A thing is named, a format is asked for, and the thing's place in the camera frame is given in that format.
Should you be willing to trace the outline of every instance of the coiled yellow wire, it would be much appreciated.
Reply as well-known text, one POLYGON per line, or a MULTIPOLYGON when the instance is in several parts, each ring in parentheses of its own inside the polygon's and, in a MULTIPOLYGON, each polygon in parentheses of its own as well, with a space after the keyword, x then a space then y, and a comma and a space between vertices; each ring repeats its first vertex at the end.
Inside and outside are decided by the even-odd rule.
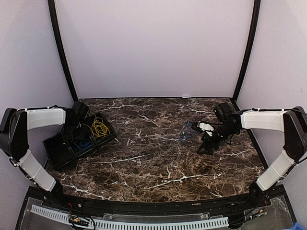
POLYGON ((104 121, 102 118, 100 117, 96 117, 96 115, 94 114, 95 119, 92 123, 92 127, 89 127, 94 139, 96 138, 101 138, 101 137, 106 137, 107 135, 111 134, 109 128, 104 124, 104 121))

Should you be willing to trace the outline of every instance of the black tray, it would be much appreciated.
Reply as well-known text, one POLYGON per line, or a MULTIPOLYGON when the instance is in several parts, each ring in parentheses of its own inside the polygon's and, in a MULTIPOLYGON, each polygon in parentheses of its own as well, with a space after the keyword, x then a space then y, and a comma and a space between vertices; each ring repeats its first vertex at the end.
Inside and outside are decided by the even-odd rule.
POLYGON ((72 149, 66 144, 60 133, 44 140, 47 156, 55 170, 75 159, 72 149))
POLYGON ((55 136, 44 140, 48 158, 55 170, 59 170, 74 159, 94 153, 98 147, 116 138, 117 135, 112 125, 100 113, 95 114, 95 116, 89 116, 82 122, 83 127, 81 127, 81 129, 85 128, 87 130, 82 132, 85 133, 85 136, 83 136, 85 137, 84 140, 72 140, 63 137, 63 129, 55 136), (103 119, 104 124, 109 128, 110 133, 106 137, 95 139, 90 128, 85 126, 92 127, 95 116, 103 119))
POLYGON ((92 124, 94 122, 95 117, 99 117, 101 119, 103 119, 105 126, 107 126, 109 128, 110 134, 108 134, 106 137, 101 137, 101 138, 94 138, 93 137, 93 141, 95 143, 95 145, 97 147, 102 146, 103 144, 109 142, 110 140, 114 139, 117 137, 112 125, 100 114, 100 113, 96 113, 95 116, 91 115, 88 118, 86 118, 84 120, 84 124, 88 125, 89 127, 92 127, 92 124))

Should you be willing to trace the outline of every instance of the blue cable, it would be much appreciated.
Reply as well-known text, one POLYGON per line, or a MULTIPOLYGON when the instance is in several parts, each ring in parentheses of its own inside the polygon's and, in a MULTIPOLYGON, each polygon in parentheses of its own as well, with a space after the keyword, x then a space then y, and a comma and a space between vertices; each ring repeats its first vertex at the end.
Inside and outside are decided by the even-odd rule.
POLYGON ((86 150, 92 145, 90 142, 85 142, 84 144, 82 144, 82 141, 80 141, 80 143, 74 142, 73 144, 80 150, 86 150))
POLYGON ((189 138, 192 138, 194 136, 194 133, 197 133, 191 128, 190 120, 188 120, 187 124, 182 128, 180 134, 179 134, 179 141, 180 142, 186 142, 189 138))

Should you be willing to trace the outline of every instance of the white wall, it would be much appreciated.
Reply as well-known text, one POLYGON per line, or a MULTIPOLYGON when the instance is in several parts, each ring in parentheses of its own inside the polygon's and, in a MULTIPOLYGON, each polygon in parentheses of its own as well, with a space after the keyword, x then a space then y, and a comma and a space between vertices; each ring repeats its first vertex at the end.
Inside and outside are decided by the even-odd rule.
MULTIPOLYGON (((71 106, 46 0, 5 0, 0 7, 0 120, 6 108, 71 106)), ((29 132, 32 152, 46 161, 43 140, 57 128, 29 132)), ((0 230, 15 229, 30 183, 0 150, 0 230)))
MULTIPOLYGON (((264 0, 255 42, 239 96, 241 109, 307 110, 307 1, 264 0)), ((254 130, 268 163, 281 152, 283 133, 254 130)), ((307 164, 294 168, 284 186, 299 222, 307 227, 307 164)))
POLYGON ((231 97, 253 0, 56 0, 80 98, 231 97))

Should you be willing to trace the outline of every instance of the brown marble surface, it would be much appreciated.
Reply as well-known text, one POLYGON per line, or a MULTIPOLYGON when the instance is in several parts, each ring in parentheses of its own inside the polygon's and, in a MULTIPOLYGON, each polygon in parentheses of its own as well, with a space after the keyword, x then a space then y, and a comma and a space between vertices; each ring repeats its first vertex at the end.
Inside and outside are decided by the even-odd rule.
POLYGON ((178 140, 190 121, 216 122, 213 108, 228 99, 87 99, 118 137, 60 171, 66 194, 116 201, 171 202, 238 195, 264 171, 246 131, 213 156, 198 155, 202 134, 178 140))

